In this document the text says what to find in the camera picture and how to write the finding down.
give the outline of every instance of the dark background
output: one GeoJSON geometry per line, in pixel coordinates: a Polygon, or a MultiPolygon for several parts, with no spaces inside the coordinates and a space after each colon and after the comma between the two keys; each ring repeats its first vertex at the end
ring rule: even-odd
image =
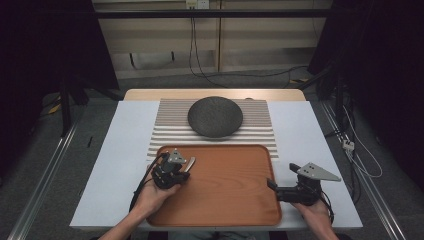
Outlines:
{"type": "MultiPolygon", "coordinates": [[[[359,3],[338,0],[333,8],[359,3]]],[[[358,19],[328,19],[309,70],[316,74],[329,61],[342,59],[338,69],[357,105],[402,169],[424,188],[422,9],[418,1],[374,1],[342,57],[338,47],[358,19]]],[[[118,88],[97,19],[38,14],[46,10],[94,11],[89,0],[0,3],[1,174],[25,144],[43,96],[58,92],[63,79],[82,76],[103,88],[118,88]]],[[[334,78],[318,85],[325,97],[334,78]]]]}

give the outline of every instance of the wooden table edge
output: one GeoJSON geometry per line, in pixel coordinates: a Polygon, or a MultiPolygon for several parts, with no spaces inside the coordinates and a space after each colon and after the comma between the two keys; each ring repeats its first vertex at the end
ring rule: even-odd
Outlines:
{"type": "Polygon", "coordinates": [[[130,89],[124,101],[158,101],[168,99],[200,99],[220,96],[230,99],[252,98],[268,101],[306,101],[299,89],[130,89]]]}

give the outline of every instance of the brown tray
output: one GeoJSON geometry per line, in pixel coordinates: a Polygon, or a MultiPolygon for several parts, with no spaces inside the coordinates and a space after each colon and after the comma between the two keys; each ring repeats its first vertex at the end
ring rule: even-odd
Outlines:
{"type": "Polygon", "coordinates": [[[281,221],[280,203],[266,183],[274,174],[264,146],[173,145],[160,148],[158,154],[175,148],[187,160],[196,157],[196,162],[187,182],[148,219],[149,224],[273,226],[281,221]]]}

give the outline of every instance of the striped mat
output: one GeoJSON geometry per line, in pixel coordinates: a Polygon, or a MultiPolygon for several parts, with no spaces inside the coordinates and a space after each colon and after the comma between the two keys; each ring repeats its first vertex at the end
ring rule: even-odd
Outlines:
{"type": "Polygon", "coordinates": [[[243,112],[243,123],[231,136],[208,138],[193,131],[187,115],[196,99],[162,99],[156,116],[147,160],[154,160],[165,145],[261,144],[268,148],[272,161],[278,160],[277,145],[265,100],[235,99],[243,112]]]}

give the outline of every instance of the human hand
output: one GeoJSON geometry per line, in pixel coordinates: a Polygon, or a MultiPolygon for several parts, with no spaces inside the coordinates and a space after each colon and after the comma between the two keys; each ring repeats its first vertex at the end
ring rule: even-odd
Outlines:
{"type": "Polygon", "coordinates": [[[338,239],[331,226],[327,206],[321,200],[312,206],[301,203],[292,203],[292,205],[302,214],[309,229],[318,239],[338,239]]]}
{"type": "Polygon", "coordinates": [[[176,184],[170,189],[160,189],[153,181],[146,181],[141,193],[138,195],[137,202],[131,211],[149,216],[159,210],[163,202],[174,195],[181,185],[176,184]]]}

